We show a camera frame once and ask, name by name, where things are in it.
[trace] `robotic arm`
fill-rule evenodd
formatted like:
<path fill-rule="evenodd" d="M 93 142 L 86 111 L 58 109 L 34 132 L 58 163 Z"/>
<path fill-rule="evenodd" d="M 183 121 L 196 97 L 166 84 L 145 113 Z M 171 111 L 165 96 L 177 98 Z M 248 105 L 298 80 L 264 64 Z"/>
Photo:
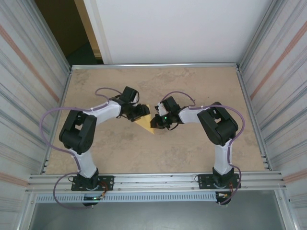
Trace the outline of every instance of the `robotic arm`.
<path fill-rule="evenodd" d="M 180 108 L 174 98 L 170 96 L 155 107 L 158 114 L 151 120 L 151 127 L 173 130 L 179 124 L 201 123 L 215 147 L 212 183 L 216 188 L 225 188 L 234 177 L 234 168 L 227 161 L 227 150 L 229 142 L 236 136 L 238 125 L 224 108 L 214 107 L 214 105 L 221 104 L 215 102 L 211 108 L 206 109 Z"/>
<path fill-rule="evenodd" d="M 138 104 L 138 101 L 139 92 L 127 86 L 122 94 L 110 98 L 109 103 L 92 108 L 90 112 L 70 110 L 59 139 L 78 159 L 81 171 L 75 181 L 76 187 L 87 190 L 98 187 L 98 169 L 90 150 L 96 126 L 113 117 L 125 116 L 133 122 L 148 115 L 149 108 Z"/>

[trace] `corrugated metal wall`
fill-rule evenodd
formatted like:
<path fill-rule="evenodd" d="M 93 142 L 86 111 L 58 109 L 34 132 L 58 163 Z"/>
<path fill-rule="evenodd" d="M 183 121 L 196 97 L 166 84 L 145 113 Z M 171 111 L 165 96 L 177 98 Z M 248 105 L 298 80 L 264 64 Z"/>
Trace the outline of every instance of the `corrugated metal wall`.
<path fill-rule="evenodd" d="M 40 173 L 46 145 L 44 112 L 57 107 L 69 67 L 32 1 L 0 2 L 0 229 L 12 229 L 31 173 Z M 44 123 L 46 135 L 55 115 Z"/>
<path fill-rule="evenodd" d="M 283 1 L 248 61 L 243 80 L 268 149 L 307 227 L 307 1 Z"/>

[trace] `yellow block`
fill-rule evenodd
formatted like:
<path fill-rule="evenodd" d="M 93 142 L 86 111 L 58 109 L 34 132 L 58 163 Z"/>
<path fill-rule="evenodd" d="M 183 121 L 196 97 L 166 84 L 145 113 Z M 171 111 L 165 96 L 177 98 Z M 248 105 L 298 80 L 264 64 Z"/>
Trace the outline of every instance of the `yellow block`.
<path fill-rule="evenodd" d="M 136 120 L 135 123 L 146 129 L 147 131 L 154 134 L 154 128 L 150 127 L 150 121 L 152 120 L 152 115 L 148 114 L 146 116 L 142 116 L 140 119 Z"/>

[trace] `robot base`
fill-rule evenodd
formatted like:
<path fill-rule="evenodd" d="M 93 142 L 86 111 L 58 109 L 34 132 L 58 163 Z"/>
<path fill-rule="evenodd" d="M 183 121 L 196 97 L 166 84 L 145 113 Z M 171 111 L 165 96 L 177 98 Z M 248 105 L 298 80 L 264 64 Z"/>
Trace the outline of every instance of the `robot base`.
<path fill-rule="evenodd" d="M 239 183 L 239 174 L 235 173 L 229 178 L 226 184 L 217 185 L 214 181 L 213 174 L 199 174 L 197 175 L 197 182 L 200 189 L 216 189 L 216 188 L 225 188 L 231 189 L 231 184 L 233 189 L 235 189 Z"/>
<path fill-rule="evenodd" d="M 112 191 L 114 185 L 114 176 L 98 175 L 98 170 L 91 178 L 85 178 L 81 175 L 73 177 L 72 191 Z"/>

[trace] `gray floor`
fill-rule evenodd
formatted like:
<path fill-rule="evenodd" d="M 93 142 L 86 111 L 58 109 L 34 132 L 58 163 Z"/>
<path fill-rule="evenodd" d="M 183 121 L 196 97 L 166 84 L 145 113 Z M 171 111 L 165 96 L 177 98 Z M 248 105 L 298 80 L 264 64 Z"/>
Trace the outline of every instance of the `gray floor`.
<path fill-rule="evenodd" d="M 274 191 L 238 192 L 228 207 L 214 202 L 104 203 L 66 210 L 37 204 L 33 230 L 282 230 Z"/>

